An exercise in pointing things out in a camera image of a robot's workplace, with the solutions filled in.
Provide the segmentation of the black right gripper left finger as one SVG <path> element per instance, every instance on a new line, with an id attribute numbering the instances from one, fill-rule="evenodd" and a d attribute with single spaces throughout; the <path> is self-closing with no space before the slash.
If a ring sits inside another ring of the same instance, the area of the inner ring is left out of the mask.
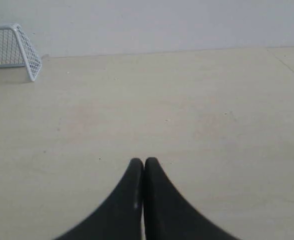
<path id="1" fill-rule="evenodd" d="M 143 173 L 142 161 L 131 159 L 122 178 L 101 205 L 57 239 L 140 240 Z"/>

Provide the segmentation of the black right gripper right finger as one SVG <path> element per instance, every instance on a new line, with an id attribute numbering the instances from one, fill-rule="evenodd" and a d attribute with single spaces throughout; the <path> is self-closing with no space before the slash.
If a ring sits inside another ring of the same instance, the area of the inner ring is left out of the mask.
<path id="1" fill-rule="evenodd" d="M 199 213 L 170 181 L 159 161 L 145 161 L 143 180 L 147 240 L 235 240 Z"/>

